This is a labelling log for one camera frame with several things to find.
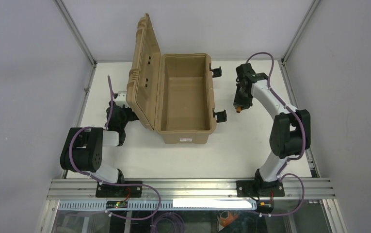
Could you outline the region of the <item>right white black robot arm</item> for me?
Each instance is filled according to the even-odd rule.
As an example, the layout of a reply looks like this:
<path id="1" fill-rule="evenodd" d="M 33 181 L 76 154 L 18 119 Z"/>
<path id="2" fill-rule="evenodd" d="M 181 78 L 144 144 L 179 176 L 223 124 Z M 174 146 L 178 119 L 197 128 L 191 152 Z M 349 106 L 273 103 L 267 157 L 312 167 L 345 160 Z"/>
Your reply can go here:
<path id="1" fill-rule="evenodd" d="M 281 173 L 290 161 L 299 160 L 310 147 L 310 113 L 286 103 L 272 88 L 265 73 L 256 73 L 250 63 L 236 67 L 237 113 L 249 109 L 256 99 L 273 119 L 269 144 L 271 153 L 256 171 L 253 190 L 264 192 L 279 186 Z"/>

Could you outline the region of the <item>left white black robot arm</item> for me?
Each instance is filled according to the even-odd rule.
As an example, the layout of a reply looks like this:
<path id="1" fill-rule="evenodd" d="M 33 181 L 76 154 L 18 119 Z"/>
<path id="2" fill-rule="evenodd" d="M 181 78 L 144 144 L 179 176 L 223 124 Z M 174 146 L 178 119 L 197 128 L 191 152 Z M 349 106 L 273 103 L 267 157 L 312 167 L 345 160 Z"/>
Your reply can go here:
<path id="1" fill-rule="evenodd" d="M 124 184 L 123 172 L 103 161 L 103 148 L 122 146 L 126 139 L 126 125 L 138 117 L 127 103 L 116 100 L 109 103 L 106 113 L 107 122 L 103 128 L 70 128 L 60 155 L 60 166 L 100 184 Z"/>

